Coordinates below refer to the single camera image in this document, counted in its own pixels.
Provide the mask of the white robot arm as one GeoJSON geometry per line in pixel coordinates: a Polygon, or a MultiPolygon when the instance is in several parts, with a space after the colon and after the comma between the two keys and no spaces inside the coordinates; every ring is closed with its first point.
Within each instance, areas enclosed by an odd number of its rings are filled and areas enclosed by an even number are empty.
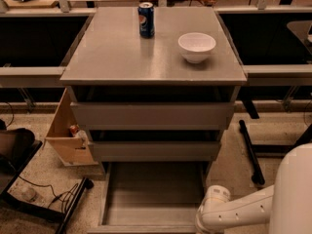
{"type": "Polygon", "coordinates": [[[195,218],[202,234],[269,224],[269,234],[312,234],[312,144],[300,145],[282,160],[275,183],[232,201],[223,186],[211,186],[195,218]]]}

